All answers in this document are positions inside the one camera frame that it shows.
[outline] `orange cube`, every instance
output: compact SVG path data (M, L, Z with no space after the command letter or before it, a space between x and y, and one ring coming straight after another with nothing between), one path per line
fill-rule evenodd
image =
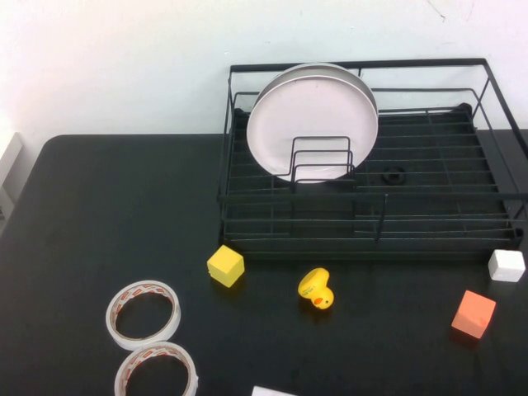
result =
M497 303L466 290L451 326L475 338L481 338L489 325Z

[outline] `rubber duck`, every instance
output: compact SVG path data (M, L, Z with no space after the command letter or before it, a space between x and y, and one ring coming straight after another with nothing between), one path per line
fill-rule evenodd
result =
M299 283L300 296L310 299L316 308L330 307L333 303L333 292L327 287L329 277L330 273L324 268L313 269Z

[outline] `yellow foam cube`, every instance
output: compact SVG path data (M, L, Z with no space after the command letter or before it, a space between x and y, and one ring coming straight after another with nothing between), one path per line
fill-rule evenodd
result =
M231 287L244 273L244 257L222 245L216 253L207 260L207 268L213 279L222 285Z

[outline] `plate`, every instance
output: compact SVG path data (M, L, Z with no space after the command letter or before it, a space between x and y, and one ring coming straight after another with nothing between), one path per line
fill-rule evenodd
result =
M269 173L286 181L324 182L346 175L350 163L357 167L374 147L374 96L358 77L337 68L308 64L286 70L258 97L247 143Z

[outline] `masking tape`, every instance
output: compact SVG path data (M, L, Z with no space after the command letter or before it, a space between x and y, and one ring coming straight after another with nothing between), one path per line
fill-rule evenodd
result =
M167 324L161 330L146 338L130 338L119 333L117 331L116 321L117 315L123 306L134 297L147 293L163 295L171 302L172 312ZM108 305L108 309L106 309L106 327L108 328L108 332L120 347L128 351L134 351L151 342L168 340L176 331L181 319L182 311L176 293L168 285L156 280L142 280L126 286L115 295Z
M141 363L156 356L176 357L187 368L188 380L183 396L195 396L198 389L198 377L195 364L185 349L171 342L154 342L132 352L117 371L114 383L115 396L126 395L126 385L130 375Z

